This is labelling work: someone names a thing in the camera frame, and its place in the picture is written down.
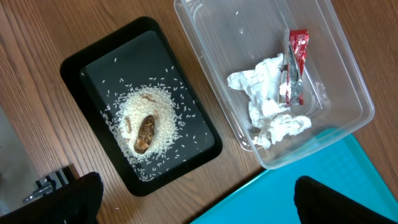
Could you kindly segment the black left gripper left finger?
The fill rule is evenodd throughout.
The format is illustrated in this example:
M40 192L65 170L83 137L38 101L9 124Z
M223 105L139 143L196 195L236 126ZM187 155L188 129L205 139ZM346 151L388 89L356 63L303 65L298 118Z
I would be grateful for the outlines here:
M94 224L103 198L99 173L90 172L76 181L1 217L1 224Z

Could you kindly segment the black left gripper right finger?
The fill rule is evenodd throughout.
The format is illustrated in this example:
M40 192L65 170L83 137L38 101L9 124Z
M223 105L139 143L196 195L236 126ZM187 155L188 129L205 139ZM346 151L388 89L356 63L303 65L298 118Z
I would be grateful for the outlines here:
M307 175L295 182L294 204L302 224L397 224Z

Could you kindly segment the white napkin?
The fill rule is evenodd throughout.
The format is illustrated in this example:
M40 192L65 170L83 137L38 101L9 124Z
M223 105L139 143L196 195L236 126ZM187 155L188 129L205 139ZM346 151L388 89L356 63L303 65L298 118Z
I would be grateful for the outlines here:
M260 129L255 143L268 149L281 142L284 136L296 136L312 127L309 117L294 116L290 108L279 103L279 82L284 55L259 62L255 69L234 72L227 78L228 86L244 91L249 97L249 117L255 128Z

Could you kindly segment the red foil wrapper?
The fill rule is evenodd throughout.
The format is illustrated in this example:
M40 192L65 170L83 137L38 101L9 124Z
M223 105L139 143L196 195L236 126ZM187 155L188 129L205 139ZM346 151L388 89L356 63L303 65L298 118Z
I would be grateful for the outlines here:
M303 73L307 58L309 33L306 29L284 30L284 53L279 86L279 103L285 106L304 104Z

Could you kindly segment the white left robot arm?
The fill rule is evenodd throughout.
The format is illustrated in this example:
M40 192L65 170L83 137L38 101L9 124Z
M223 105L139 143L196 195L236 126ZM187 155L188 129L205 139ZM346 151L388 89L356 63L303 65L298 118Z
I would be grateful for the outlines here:
M1 223L97 223L99 174L73 166L40 176L5 112L1 112Z

